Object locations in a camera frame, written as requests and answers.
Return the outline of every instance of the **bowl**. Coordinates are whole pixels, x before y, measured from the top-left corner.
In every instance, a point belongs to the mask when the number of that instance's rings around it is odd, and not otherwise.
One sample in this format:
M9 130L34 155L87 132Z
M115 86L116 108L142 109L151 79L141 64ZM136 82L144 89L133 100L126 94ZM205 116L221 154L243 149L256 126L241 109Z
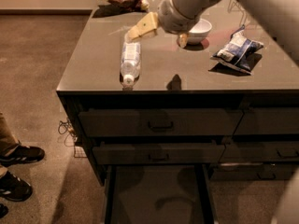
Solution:
M211 29L212 24L209 21L205 19L200 19L199 22L197 22L189 31L187 43L190 45L199 44L202 40L204 40L207 37Z

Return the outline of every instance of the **floor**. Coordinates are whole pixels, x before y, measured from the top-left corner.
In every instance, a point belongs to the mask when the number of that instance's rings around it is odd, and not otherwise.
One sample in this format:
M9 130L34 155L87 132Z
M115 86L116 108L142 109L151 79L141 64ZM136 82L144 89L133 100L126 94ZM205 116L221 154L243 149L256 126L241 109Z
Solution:
M23 203L0 199L9 213L0 223L91 223L101 219L104 188L71 136L59 134L66 114L56 87L88 16L0 16L0 111L25 145L45 149L35 164L9 171L30 182ZM220 224L266 224L286 187L284 181L212 182Z

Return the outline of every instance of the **sneaker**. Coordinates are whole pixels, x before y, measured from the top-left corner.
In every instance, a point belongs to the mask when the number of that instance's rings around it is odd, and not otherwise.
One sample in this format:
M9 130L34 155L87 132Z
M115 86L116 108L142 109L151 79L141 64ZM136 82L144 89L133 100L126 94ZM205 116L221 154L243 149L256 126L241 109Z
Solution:
M3 166L20 163L32 163L41 161L45 156L45 151L40 147L29 147L19 145L16 150L7 157L0 156L0 163Z
M7 213L8 213L7 206L4 206L3 204L0 203L0 218L5 216Z
M9 201L22 202L32 194L30 184L12 175L9 171L0 178L0 197Z

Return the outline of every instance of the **white bottle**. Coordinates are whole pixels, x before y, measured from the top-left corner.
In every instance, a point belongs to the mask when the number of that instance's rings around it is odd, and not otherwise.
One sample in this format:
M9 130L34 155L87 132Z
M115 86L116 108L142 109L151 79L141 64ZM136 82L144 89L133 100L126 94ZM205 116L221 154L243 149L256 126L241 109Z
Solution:
M121 75L123 78L123 86L133 87L135 80L139 77L141 68L140 55L140 42L123 42L121 55Z

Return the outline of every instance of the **pants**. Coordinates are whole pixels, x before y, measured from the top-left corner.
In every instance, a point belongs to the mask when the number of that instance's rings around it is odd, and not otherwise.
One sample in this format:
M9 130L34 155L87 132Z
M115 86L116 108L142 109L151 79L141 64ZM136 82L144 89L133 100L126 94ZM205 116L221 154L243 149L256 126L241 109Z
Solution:
M7 157L19 145L19 140L16 139L8 128L7 122L0 112L0 156ZM7 173L7 168L0 163L0 178Z

